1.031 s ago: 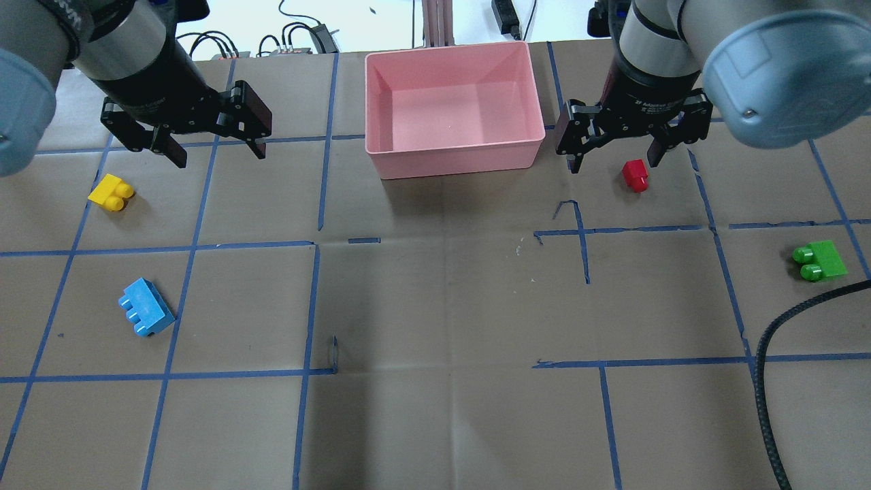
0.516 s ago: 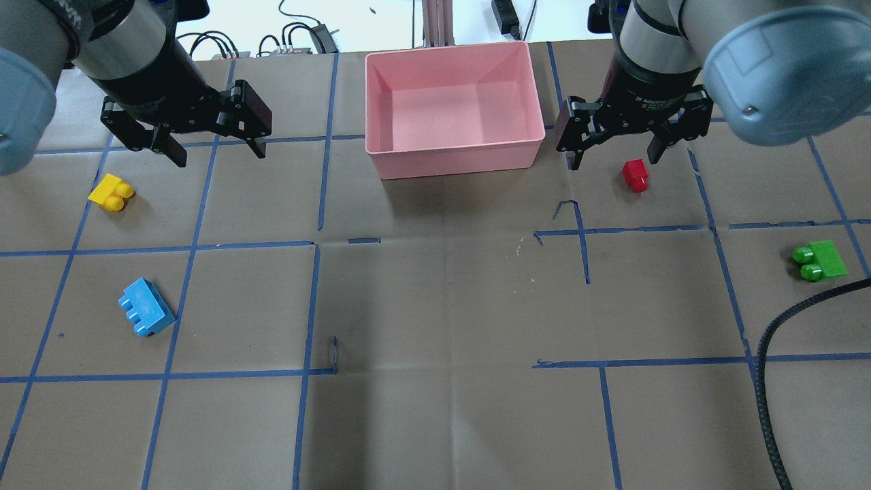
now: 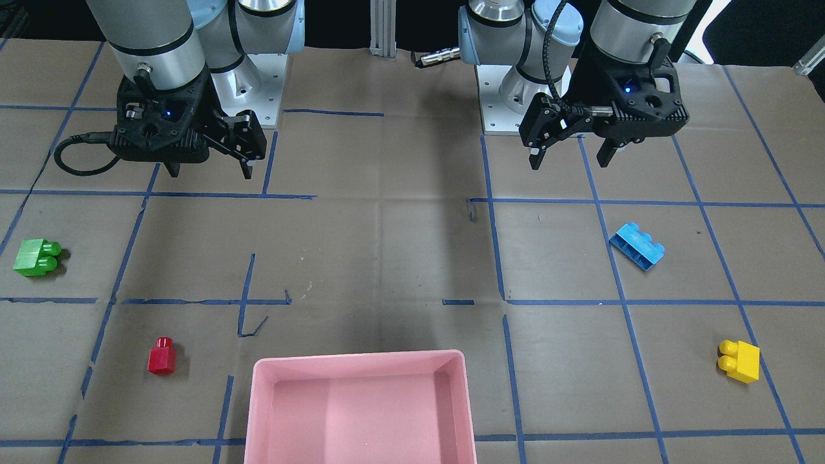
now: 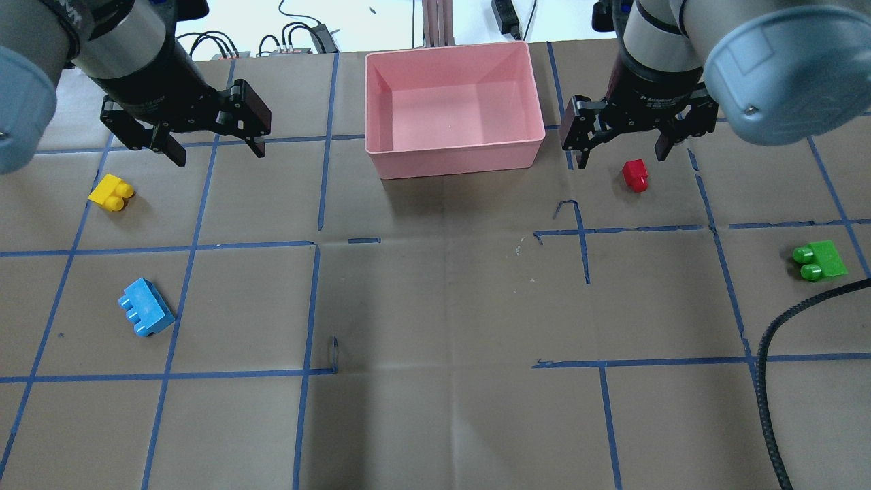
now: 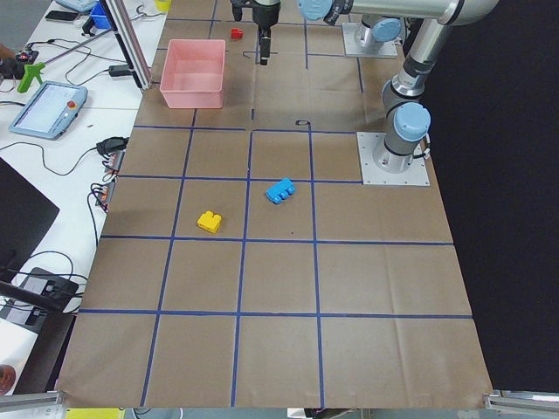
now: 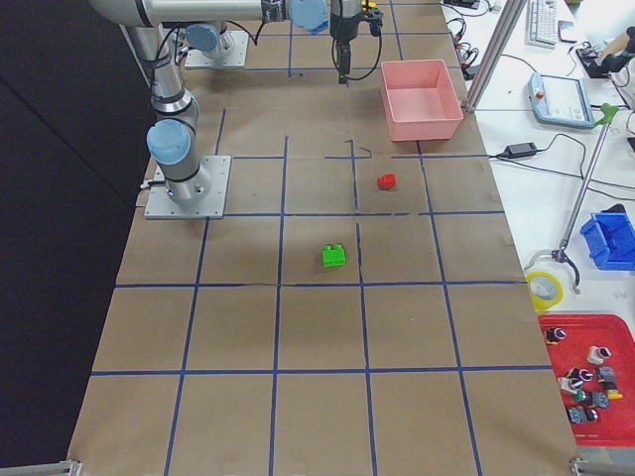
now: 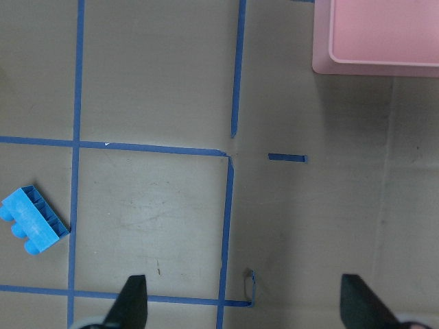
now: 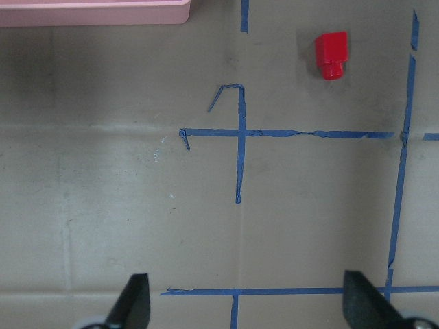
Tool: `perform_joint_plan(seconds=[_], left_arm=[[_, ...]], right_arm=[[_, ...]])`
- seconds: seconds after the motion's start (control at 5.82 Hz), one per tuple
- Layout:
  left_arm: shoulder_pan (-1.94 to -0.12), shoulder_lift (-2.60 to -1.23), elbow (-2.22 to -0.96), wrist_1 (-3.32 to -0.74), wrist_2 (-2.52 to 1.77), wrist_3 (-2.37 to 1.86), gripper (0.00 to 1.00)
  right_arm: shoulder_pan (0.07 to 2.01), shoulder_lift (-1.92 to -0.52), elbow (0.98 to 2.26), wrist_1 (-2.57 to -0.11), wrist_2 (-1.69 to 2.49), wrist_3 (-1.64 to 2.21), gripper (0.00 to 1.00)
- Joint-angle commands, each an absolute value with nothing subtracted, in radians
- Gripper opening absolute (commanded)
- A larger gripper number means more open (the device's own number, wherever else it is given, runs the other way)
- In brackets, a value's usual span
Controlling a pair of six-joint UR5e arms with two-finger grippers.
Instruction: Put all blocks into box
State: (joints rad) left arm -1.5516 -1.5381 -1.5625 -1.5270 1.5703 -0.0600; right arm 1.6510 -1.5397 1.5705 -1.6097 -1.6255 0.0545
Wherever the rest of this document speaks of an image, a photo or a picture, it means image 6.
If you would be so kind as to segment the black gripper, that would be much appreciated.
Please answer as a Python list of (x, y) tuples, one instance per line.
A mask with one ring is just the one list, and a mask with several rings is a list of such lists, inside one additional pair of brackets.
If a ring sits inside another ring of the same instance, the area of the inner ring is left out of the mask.
[(383, 28), (383, 12), (373, 1), (330, 1), (329, 33), (335, 41), (335, 62), (339, 83), (346, 83), (346, 75), (350, 74), (350, 43), (357, 38), (360, 23), (366, 23), (370, 35), (378, 38)]

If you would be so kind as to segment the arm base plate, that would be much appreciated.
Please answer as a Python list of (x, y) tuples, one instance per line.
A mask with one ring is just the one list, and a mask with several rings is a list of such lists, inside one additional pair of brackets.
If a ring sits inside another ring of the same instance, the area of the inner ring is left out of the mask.
[(230, 156), (202, 156), (188, 181), (165, 179), (156, 166), (144, 216), (147, 219), (222, 219), (231, 169)]
[(243, 31), (226, 30), (218, 33), (213, 28), (186, 29), (190, 50), (185, 68), (188, 69), (238, 69), (247, 60), (249, 35)]

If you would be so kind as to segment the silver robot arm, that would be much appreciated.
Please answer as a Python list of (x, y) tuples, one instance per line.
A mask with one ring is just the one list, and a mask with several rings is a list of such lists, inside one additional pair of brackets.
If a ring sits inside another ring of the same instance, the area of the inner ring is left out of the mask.
[(235, 46), (225, 22), (190, 24), (186, 27), (186, 38), (191, 48), (210, 58), (224, 57)]
[(174, 60), (175, 48), (162, 27), (183, 30), (191, 47), (214, 59), (235, 53), (227, 24), (234, 20), (263, 25), (291, 21), (311, 33), (328, 29), (331, 58), (340, 83), (351, 80), (351, 42), (360, 23), (380, 37), (382, 12), (370, 1), (93, 1), (102, 17), (120, 25), (151, 88), (156, 124), (147, 133), (148, 149), (164, 176), (160, 195), (170, 206), (202, 215), (213, 194), (225, 194), (226, 180), (195, 152), (198, 104), (185, 87)]

